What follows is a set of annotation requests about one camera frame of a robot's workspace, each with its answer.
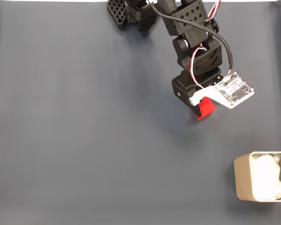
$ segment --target cable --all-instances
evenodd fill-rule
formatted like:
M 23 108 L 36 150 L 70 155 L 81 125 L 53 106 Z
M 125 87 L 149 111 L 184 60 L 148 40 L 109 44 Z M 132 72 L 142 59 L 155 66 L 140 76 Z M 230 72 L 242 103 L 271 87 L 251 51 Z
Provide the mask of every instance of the cable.
M 195 84 L 198 85 L 200 88 L 204 89 L 204 87 L 197 82 L 195 75 L 193 74 L 193 62 L 194 62 L 195 55 L 198 50 L 204 50 L 205 52 L 207 51 L 207 49 L 204 47 L 197 47 L 195 49 L 195 51 L 192 53 L 192 60 L 191 60 L 191 66 L 190 66 L 189 72 L 191 73 L 192 79 L 195 82 Z
M 157 15 L 159 15 L 160 17 L 162 18 L 165 18 L 165 19 L 169 19 L 169 20 L 174 20 L 174 21 L 177 21 L 177 22 L 180 22 L 180 23 L 185 23 L 185 24 L 188 24 L 188 25 L 191 25 L 193 27 L 196 27 L 196 28 L 199 28 L 200 30 L 204 30 L 210 34 L 212 34 L 213 36 L 215 36 L 217 39 L 219 39 L 223 45 L 225 46 L 226 48 L 226 51 L 227 51 L 227 55 L 228 55 L 228 61 L 229 61 L 229 69 L 232 69 L 233 68 L 233 58 L 232 58 L 232 53 L 231 53 L 231 50 L 230 50 L 230 47 L 229 47 L 229 44 L 227 43 L 227 41 L 221 36 L 219 35 L 218 33 L 214 32 L 213 30 L 210 30 L 202 25 L 199 25 L 195 22 L 191 22 L 191 21 L 188 21 L 188 20 L 184 20 L 184 19 L 180 19 L 180 18 L 176 18 L 176 17 L 173 17 L 173 16 L 170 16 L 170 15 L 165 15 L 165 14 L 162 14 L 161 12 L 159 12 L 157 10 L 157 8 L 154 6 L 153 3 L 149 2 L 151 7 L 153 8 L 153 10 L 156 12 Z
M 205 22 L 208 22 L 215 17 L 215 15 L 217 14 L 217 11 L 219 10 L 220 3 L 221 3 L 221 0 L 217 0 L 215 2 L 214 6 L 212 6 L 210 12 L 208 13 L 208 19 L 205 20 Z
M 228 74 L 227 74 L 225 77 L 229 76 L 229 75 L 230 75 L 230 73 L 231 73 L 231 69 L 228 71 Z

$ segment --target gray surface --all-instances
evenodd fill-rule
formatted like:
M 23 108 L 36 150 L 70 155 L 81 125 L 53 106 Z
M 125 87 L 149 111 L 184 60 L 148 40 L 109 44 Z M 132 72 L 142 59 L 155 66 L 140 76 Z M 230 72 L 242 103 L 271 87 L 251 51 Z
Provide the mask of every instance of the gray surface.
M 105 3 L 0 4 L 0 225 L 281 225 L 281 204 L 238 200 L 233 172 L 281 150 L 281 5 L 221 4 L 256 94 L 198 122 L 161 20 L 141 35 Z

